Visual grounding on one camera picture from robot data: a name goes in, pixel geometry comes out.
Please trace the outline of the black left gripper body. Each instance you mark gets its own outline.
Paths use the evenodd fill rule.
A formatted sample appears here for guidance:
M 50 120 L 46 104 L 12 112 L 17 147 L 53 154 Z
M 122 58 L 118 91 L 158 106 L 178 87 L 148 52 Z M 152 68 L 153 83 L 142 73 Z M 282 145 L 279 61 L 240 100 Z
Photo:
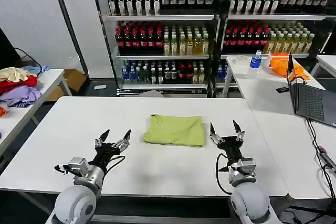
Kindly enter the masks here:
M 101 169 L 107 169 L 112 157 L 121 153 L 118 147 L 113 147 L 112 143 L 101 143 L 95 145 L 96 155 L 91 161 L 91 165 Z

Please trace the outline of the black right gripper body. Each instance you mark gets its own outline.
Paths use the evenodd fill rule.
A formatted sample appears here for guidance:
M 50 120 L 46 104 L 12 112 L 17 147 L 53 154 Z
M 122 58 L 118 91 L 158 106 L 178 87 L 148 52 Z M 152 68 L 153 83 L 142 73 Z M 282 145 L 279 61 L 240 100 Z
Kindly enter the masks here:
M 224 150 L 228 159 L 227 166 L 237 163 L 243 155 L 240 151 L 244 141 L 236 136 L 221 137 L 221 142 L 218 143 L 218 148 Z

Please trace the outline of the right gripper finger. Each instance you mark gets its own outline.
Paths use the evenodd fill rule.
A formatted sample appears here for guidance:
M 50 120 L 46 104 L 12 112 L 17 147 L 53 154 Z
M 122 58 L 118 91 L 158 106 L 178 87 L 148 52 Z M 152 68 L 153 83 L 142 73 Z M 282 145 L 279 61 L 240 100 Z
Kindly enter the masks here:
M 237 141 L 243 141 L 245 131 L 243 131 L 240 128 L 239 124 L 235 120 L 233 120 L 233 124 L 234 124 L 235 131 L 237 133 Z
M 210 123 L 210 135 L 209 138 L 214 144 L 222 144 L 224 143 L 224 140 L 215 132 L 215 129 L 213 127 L 213 124 Z

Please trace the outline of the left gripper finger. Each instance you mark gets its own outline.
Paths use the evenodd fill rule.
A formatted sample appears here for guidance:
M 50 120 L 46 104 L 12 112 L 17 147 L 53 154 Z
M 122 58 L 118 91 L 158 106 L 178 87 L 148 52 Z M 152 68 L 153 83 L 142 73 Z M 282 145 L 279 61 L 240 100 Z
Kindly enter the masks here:
M 110 143 L 105 142 L 109 132 L 110 130 L 108 129 L 98 139 L 95 139 L 95 147 L 110 147 Z
M 123 139 L 120 139 L 116 143 L 112 144 L 112 147 L 114 149 L 118 149 L 120 152 L 125 151 L 130 145 L 130 137 L 131 137 L 131 130 L 128 130 Z

